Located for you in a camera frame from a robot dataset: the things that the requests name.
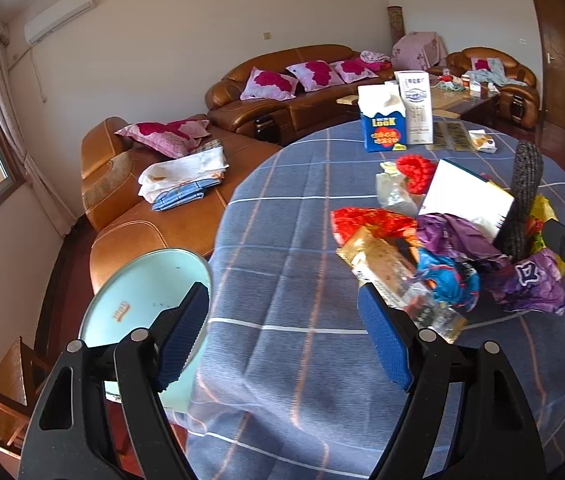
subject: brown floor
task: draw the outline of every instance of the brown floor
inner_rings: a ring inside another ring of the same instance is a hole
[[[495,129],[517,139],[533,142],[540,147],[542,153],[553,158],[565,170],[565,131],[558,126],[547,123],[544,131],[540,131],[540,127],[528,131],[515,124],[498,121]],[[67,236],[61,251],[62,257],[59,257],[56,263],[56,287],[55,290],[48,290],[45,298],[46,307],[50,309],[48,316],[51,317],[46,352],[37,345],[37,351],[45,354],[50,362],[55,362],[67,343],[77,337],[83,315],[94,296],[89,277],[89,254],[95,238],[95,230],[84,217],[81,218]],[[140,475],[129,445],[120,405],[109,402],[108,411],[122,465],[128,471]],[[185,436],[186,434],[179,431],[179,438]]]

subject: air conditioner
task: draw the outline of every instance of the air conditioner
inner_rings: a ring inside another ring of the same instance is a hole
[[[29,44],[39,43],[69,20],[95,6],[94,0],[60,0],[24,26],[24,37]]]

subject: juice carton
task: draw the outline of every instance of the juice carton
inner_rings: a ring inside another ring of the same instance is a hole
[[[400,85],[400,95],[406,107],[407,144],[432,144],[433,113],[429,74],[420,70],[401,70],[395,73],[395,79]]]
[[[406,150],[406,110],[397,85],[359,86],[358,95],[365,149]]]

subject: blue plaid tablecloth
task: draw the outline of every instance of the blue plaid tablecloth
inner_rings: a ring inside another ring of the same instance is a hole
[[[329,216],[377,207],[380,162],[405,152],[367,153],[361,138],[354,122],[294,142],[227,206],[211,258],[208,346],[179,419],[200,479],[367,478],[389,441],[405,394],[387,379],[358,317],[357,280],[335,254]],[[507,187],[517,141],[495,132],[495,142],[489,155],[406,153],[450,158]],[[549,158],[539,192],[565,224],[565,172]],[[477,307],[458,343],[487,339],[507,354],[555,467],[565,458],[565,314]],[[428,474],[444,464],[458,394],[449,391]]]

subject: dark knitted glove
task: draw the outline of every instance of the dark knitted glove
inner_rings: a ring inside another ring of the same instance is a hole
[[[537,147],[520,141],[513,161],[513,179],[509,191],[514,198],[513,204],[494,242],[494,246],[510,255],[514,263],[529,256],[527,219],[536,199],[543,166],[542,154]]]

